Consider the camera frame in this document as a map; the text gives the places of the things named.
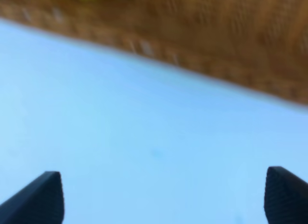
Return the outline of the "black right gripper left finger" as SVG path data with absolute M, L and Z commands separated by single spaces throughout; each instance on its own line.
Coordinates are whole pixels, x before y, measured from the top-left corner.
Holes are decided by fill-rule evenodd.
M 46 171 L 0 205 L 2 224 L 62 224 L 61 174 Z

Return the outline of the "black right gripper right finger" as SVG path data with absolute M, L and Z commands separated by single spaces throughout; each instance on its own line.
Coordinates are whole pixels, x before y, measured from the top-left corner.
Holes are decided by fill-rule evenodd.
M 281 166 L 268 167 L 264 211 L 269 224 L 307 224 L 307 182 Z

